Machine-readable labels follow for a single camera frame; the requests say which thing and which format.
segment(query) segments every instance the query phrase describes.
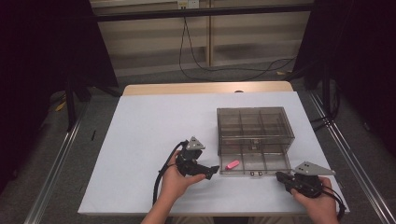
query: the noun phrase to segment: white table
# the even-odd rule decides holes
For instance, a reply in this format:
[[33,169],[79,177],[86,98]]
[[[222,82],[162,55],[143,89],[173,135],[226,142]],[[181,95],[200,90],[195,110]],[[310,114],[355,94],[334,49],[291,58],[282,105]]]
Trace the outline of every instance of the white table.
[[[291,167],[311,161],[330,168],[297,92],[286,88],[286,91],[273,92],[187,94],[183,92],[183,85],[178,84],[177,89],[180,87],[183,94],[133,93],[120,98],[79,213],[145,215],[151,208],[158,171],[175,145],[190,140],[193,135],[206,146],[198,162],[205,166],[218,165],[218,107],[284,106],[295,135],[288,152]],[[333,176],[329,178],[334,190],[344,200]],[[299,215],[306,215],[304,208],[274,176],[224,176],[219,173],[211,180],[188,188],[170,214],[212,217]]]

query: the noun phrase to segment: transparent plastic box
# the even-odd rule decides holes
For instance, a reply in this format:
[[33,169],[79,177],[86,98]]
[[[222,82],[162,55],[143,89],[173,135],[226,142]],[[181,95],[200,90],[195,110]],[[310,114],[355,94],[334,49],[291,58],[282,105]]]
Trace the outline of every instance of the transparent plastic box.
[[[283,107],[218,108],[220,173],[274,175],[289,172],[294,140]],[[239,161],[233,169],[226,169]]]

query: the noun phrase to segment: electrical cable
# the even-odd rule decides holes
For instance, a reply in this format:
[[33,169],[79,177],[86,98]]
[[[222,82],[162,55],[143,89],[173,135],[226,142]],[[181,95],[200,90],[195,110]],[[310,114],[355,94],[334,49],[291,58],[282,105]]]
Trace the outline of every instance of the electrical cable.
[[[289,63],[291,63],[293,60],[296,59],[296,57],[291,58],[291,59],[279,59],[279,60],[276,60],[276,61],[271,62],[270,65],[269,65],[266,69],[235,68],[235,67],[234,67],[234,68],[218,68],[218,69],[208,69],[208,68],[204,68],[204,67],[202,67],[200,64],[198,64],[198,62],[197,62],[197,60],[196,60],[196,58],[195,58],[195,54],[194,54],[193,49],[192,49],[192,43],[191,43],[191,36],[190,36],[189,26],[188,26],[188,24],[187,24],[186,18],[184,18],[183,35],[182,35],[182,37],[181,37],[181,46],[180,46],[179,57],[178,57],[178,65],[179,65],[180,71],[183,73],[183,75],[186,76],[186,77],[188,77],[188,78],[191,78],[191,79],[205,80],[205,81],[214,81],[214,82],[217,81],[217,80],[210,79],[210,78],[191,77],[191,76],[187,75],[187,74],[185,73],[185,71],[183,70],[183,68],[181,67],[181,51],[182,51],[182,49],[183,49],[184,35],[185,35],[186,31],[187,31],[187,36],[188,36],[189,42],[190,42],[190,50],[191,50],[192,58],[194,59],[194,62],[197,64],[197,66],[198,66],[199,68],[201,68],[201,69],[203,69],[203,70],[205,70],[205,71],[207,71],[207,72],[218,72],[218,71],[227,71],[227,70],[242,70],[242,71],[259,71],[259,72],[261,72],[261,73],[259,73],[258,75],[255,75],[254,77],[249,77],[249,78],[246,78],[246,79],[241,79],[241,80],[239,80],[239,81],[251,80],[251,79],[253,79],[253,78],[256,78],[256,77],[259,77],[259,76],[265,74],[266,72],[275,71],[275,70],[281,69],[281,68],[285,67],[286,65],[288,65]],[[288,61],[288,62],[286,62],[285,64],[283,64],[282,66],[280,66],[280,67],[278,67],[278,68],[270,69],[274,63],[277,63],[277,62],[280,62],[280,61]]]
[[335,86],[335,92],[334,92],[334,95],[332,97],[332,108],[333,108],[333,111],[330,113],[330,115],[327,115],[325,117],[310,120],[311,123],[314,123],[314,122],[317,122],[317,121],[321,121],[321,120],[324,121],[324,123],[322,123],[318,127],[314,128],[314,132],[318,131],[319,129],[325,127],[326,125],[330,124],[332,121],[335,120],[335,118],[338,115],[338,110],[340,108],[340,104],[341,104],[340,88],[338,87],[338,85],[336,85]]
[[163,165],[163,168],[158,172],[157,179],[155,180],[154,184],[154,191],[152,195],[152,204],[154,205],[155,202],[157,202],[157,195],[158,195],[158,187],[160,185],[160,181],[163,178],[163,174],[165,174],[166,170],[168,169],[169,166],[174,165],[168,165],[169,161],[171,160],[172,156],[175,154],[175,151],[177,150],[178,147],[187,145],[188,141],[180,142],[175,146],[175,148],[172,150],[171,154],[169,155],[168,159],[166,160],[165,164]]

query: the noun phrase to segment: wall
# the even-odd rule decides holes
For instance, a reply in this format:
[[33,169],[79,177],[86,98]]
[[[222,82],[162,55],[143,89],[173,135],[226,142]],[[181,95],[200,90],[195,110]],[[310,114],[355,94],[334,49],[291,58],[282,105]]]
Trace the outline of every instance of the wall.
[[[307,0],[212,0],[200,7],[253,7],[310,3]],[[91,0],[95,14],[177,9],[177,1]],[[297,55],[309,12],[187,18],[191,44],[201,66],[271,62]],[[116,76],[178,70],[184,20],[100,22]],[[187,31],[181,63],[197,67]]]

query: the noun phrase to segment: human hand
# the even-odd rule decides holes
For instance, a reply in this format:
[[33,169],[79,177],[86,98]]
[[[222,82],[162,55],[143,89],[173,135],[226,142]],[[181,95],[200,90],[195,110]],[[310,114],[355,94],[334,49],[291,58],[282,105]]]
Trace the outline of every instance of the human hand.
[[169,161],[168,169],[163,174],[160,197],[167,197],[170,200],[177,200],[184,194],[186,189],[195,183],[205,179],[205,175],[194,175],[185,177],[180,174],[176,166],[176,156],[180,151],[176,151]]
[[[330,194],[333,194],[333,192],[330,190],[332,188],[332,182],[330,182],[330,179],[320,176],[319,180],[323,184],[323,189]],[[303,194],[299,193],[296,189],[292,189],[291,194],[297,202],[301,203],[306,208],[308,215],[315,224],[339,223],[335,210],[335,199],[324,193],[314,199],[307,198]]]

